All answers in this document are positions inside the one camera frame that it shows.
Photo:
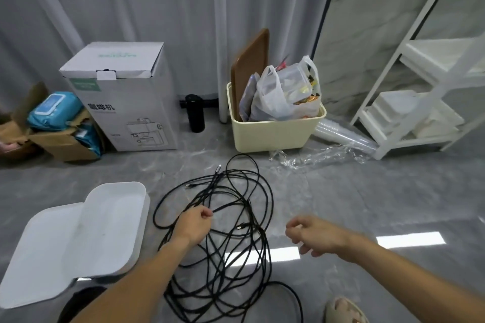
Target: white curtain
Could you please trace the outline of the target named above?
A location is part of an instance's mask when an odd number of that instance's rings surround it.
[[[219,97],[230,65],[262,27],[270,63],[310,54],[326,0],[0,0],[0,109],[35,82],[68,89],[57,69],[91,41],[163,41],[180,98]]]

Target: cardboard box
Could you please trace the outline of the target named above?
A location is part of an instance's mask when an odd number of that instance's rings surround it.
[[[27,116],[49,95],[43,83],[34,85],[20,106],[11,114],[0,115],[0,141],[18,143],[19,148],[0,152],[0,158],[12,161],[26,159],[42,152],[42,149],[28,139],[29,125]]]
[[[92,42],[59,71],[118,151],[177,148],[180,107],[163,42]]]
[[[40,147],[49,152],[56,160],[80,161],[80,160],[97,160],[99,157],[90,149],[83,146],[76,138],[74,133],[78,130],[78,126],[87,119],[91,119],[88,111],[82,109],[81,112],[69,123],[69,128],[62,131],[38,131],[29,130],[28,137],[31,141],[38,144]],[[92,121],[94,128],[98,132],[98,137],[101,143],[103,152],[103,137]]]

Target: hand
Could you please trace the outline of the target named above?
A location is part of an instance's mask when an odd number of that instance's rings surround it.
[[[186,240],[189,247],[199,244],[210,231],[212,211],[204,206],[197,206],[182,212],[179,216],[171,240]]]
[[[286,224],[285,234],[294,244],[303,243],[300,254],[306,254],[310,250],[312,257],[333,253],[348,262],[355,262],[355,243],[367,240],[361,234],[311,215],[292,218]]]

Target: blue wet wipes package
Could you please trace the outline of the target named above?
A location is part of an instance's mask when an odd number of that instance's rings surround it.
[[[27,121],[35,129],[61,131],[81,111],[82,103],[72,92],[55,92],[33,109]]]
[[[88,122],[78,125],[78,130],[74,133],[74,138],[85,147],[88,147],[98,157],[101,156],[100,139],[93,124]]]

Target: marble wall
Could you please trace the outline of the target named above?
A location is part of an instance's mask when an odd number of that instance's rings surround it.
[[[323,101],[333,114],[355,113],[426,0],[332,0],[317,45]],[[485,29],[483,0],[439,0],[418,38],[475,36]],[[429,86],[396,63],[380,90]]]

